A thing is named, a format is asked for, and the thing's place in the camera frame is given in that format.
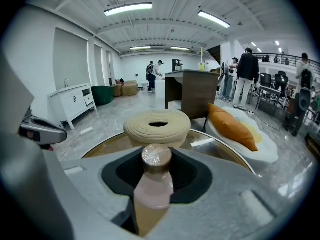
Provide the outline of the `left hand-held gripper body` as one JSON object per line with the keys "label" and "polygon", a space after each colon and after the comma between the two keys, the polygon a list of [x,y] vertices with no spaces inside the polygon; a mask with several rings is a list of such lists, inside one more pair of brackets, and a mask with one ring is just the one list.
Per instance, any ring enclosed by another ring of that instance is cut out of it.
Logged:
{"label": "left hand-held gripper body", "polygon": [[16,134],[34,96],[18,78],[3,51],[0,52],[0,132]]}

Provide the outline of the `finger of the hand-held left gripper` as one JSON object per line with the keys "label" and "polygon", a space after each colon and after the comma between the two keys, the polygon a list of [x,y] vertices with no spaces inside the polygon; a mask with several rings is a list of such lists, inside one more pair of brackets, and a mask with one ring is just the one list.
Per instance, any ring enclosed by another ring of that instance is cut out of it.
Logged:
{"label": "finger of the hand-held left gripper", "polygon": [[48,151],[54,151],[53,145],[64,142],[68,137],[63,128],[33,115],[22,121],[18,134],[35,142],[41,149]]}

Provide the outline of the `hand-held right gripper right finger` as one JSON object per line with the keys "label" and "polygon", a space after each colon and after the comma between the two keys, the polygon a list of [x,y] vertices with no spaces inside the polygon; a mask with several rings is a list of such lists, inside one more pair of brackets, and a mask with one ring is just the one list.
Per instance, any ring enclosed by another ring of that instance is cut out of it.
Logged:
{"label": "hand-held right gripper right finger", "polygon": [[292,203],[234,162],[193,151],[211,186],[197,201],[173,204],[150,232],[151,240],[269,240],[288,222]]}

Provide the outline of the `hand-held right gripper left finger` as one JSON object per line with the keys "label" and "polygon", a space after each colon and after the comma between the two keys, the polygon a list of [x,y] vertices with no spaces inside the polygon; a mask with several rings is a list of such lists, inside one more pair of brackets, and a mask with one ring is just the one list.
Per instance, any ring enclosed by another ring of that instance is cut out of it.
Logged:
{"label": "hand-held right gripper left finger", "polygon": [[57,156],[16,134],[0,135],[3,240],[135,240],[80,195]]}

